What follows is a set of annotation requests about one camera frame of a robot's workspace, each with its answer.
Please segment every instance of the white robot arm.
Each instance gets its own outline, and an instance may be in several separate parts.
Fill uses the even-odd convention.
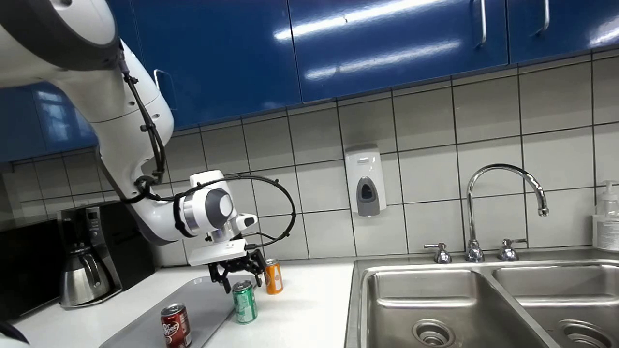
[[[240,232],[257,218],[234,208],[218,170],[191,175],[193,189],[174,199],[151,189],[162,175],[162,146],[172,137],[174,117],[151,75],[120,44],[104,0],[2,0],[0,88],[37,81],[60,87],[93,125],[100,162],[147,239],[209,237],[209,247],[189,255],[189,262],[211,264],[211,272],[222,261],[234,261],[236,270],[242,268],[238,259],[255,261]],[[158,170],[145,175],[141,166],[153,156]]]

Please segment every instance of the stainless steel sink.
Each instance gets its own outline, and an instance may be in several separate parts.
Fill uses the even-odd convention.
[[[522,348],[526,324],[470,268],[375,270],[367,276],[365,344],[385,348]]]
[[[617,348],[617,264],[509,266],[493,276],[561,346]]]
[[[346,348],[619,348],[619,259],[358,261]]]

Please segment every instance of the white soap dispenser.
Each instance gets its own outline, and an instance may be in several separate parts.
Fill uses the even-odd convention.
[[[594,214],[594,247],[605,251],[619,251],[619,195],[613,183],[605,183],[598,199],[598,214]]]
[[[352,212],[373,216],[387,208],[383,162],[377,146],[346,150]]]

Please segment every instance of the chrome faucet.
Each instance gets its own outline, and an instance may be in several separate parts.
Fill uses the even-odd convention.
[[[505,164],[505,162],[495,162],[495,164],[481,166],[476,174],[472,174],[472,177],[468,179],[468,185],[466,185],[468,232],[470,232],[468,243],[466,243],[466,261],[470,261],[470,262],[483,262],[485,261],[483,251],[481,251],[480,241],[478,241],[476,222],[472,218],[472,189],[476,187],[476,181],[485,172],[491,172],[491,170],[507,170],[507,172],[514,172],[514,174],[522,175],[534,187],[534,191],[538,195],[538,212],[540,212],[540,216],[547,214],[545,191],[543,191],[541,183],[532,174],[528,174],[526,170],[522,170],[518,166]]]

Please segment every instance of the countertop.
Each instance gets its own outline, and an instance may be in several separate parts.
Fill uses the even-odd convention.
[[[340,348],[346,338],[346,313],[352,261],[282,264],[284,291],[255,290],[259,315],[249,324],[230,317],[207,348]],[[98,348],[122,326],[164,299],[207,268],[162,268],[116,297],[75,311],[58,303],[21,319],[15,326],[33,348]]]

